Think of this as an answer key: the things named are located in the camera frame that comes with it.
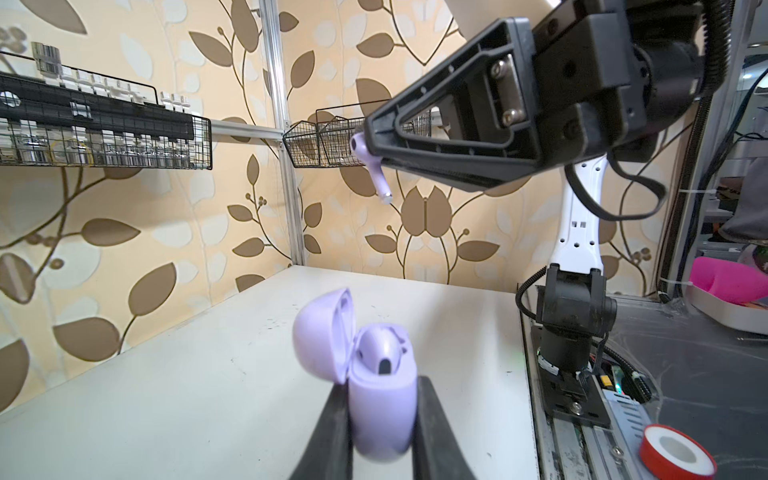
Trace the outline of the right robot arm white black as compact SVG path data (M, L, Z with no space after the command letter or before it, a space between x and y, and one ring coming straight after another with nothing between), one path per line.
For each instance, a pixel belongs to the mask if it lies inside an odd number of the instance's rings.
M565 178L564 230L538 273L537 361L582 380L616 318L599 225L606 169L647 162L658 135L729 70L726 1L564 1L539 23L498 17L365 117L350 141L378 194L385 168L489 192L539 173Z

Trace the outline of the purple round earbud case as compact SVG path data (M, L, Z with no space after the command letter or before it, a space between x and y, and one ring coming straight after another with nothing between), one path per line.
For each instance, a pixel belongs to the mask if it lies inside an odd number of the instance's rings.
M361 334L372 326L394 330L402 358L395 374L372 374L358 358ZM321 295L297 314L292 330L297 360L311 375L348 386L352 440L365 458L392 462L410 448L417 415L418 370L407 330L396 324L356 327L349 289Z

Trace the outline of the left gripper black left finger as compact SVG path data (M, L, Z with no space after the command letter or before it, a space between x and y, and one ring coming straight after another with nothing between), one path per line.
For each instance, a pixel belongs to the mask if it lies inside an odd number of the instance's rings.
M353 477L353 440L348 386L334 385L291 480Z

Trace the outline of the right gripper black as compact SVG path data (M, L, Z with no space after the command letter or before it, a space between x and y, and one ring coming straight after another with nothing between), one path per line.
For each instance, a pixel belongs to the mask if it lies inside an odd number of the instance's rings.
M366 117L368 152L473 192L534 175L543 158L572 163L642 136L644 83L623 1L564 1L533 34L535 45L524 18L484 28Z

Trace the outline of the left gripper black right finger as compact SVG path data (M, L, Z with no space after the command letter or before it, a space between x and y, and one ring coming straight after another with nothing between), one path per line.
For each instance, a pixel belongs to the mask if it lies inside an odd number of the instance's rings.
M419 376L412 473L417 480L475 479L432 381Z

